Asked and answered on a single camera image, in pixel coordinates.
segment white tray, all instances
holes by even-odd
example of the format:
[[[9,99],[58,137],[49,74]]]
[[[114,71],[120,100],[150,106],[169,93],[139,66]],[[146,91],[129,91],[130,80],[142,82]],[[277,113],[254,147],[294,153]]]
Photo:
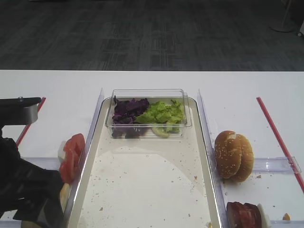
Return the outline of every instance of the white tray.
[[[105,99],[69,228],[219,227],[196,102],[179,139],[113,139]]]

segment purple cabbage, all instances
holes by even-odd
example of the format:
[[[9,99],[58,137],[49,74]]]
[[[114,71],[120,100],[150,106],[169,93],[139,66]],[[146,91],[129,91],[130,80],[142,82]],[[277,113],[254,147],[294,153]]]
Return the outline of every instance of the purple cabbage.
[[[150,106],[147,98],[141,100],[135,100],[133,98],[131,101],[119,101],[116,96],[114,96],[114,102],[113,124],[133,124],[136,117],[142,115]],[[120,138],[123,133],[125,133],[126,138],[137,138],[145,132],[146,128],[114,128],[112,136],[114,138]]]

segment hamburger bun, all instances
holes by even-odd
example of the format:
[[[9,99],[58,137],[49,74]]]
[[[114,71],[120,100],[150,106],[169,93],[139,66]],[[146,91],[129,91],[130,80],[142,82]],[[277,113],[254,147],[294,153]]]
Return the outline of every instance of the hamburger bun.
[[[245,181],[253,169],[249,140],[233,131],[223,131],[215,139],[215,159],[220,176],[235,182]]]
[[[233,131],[221,132],[215,140],[215,159],[222,178],[235,175],[241,165],[241,143]]]
[[[248,139],[241,134],[238,134],[237,138],[241,142],[242,161],[239,170],[234,176],[231,177],[231,179],[235,182],[244,182],[252,172],[254,158],[252,147]]]

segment crumbs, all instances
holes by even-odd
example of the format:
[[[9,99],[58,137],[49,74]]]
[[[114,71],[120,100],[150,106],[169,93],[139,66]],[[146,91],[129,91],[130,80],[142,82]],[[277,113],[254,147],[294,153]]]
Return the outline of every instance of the crumbs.
[[[283,220],[290,221],[290,216],[287,213],[285,213],[283,216]]]

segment cucumber slice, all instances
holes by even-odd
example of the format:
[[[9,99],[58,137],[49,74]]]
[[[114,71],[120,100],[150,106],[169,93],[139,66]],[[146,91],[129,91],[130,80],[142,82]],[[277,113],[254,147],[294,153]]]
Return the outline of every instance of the cucumber slice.
[[[153,127],[152,131],[159,137],[168,138],[170,136],[170,134],[165,132],[162,127]]]

